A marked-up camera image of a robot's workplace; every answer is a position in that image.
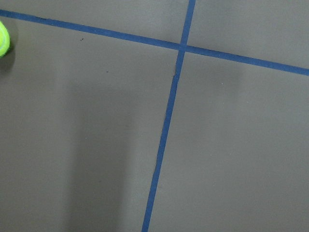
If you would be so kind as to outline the yellow tennis ball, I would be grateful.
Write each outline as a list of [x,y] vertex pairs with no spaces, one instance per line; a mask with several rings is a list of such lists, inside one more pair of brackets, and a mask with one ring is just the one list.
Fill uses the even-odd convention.
[[0,22],[0,57],[7,54],[10,49],[10,35],[5,25]]

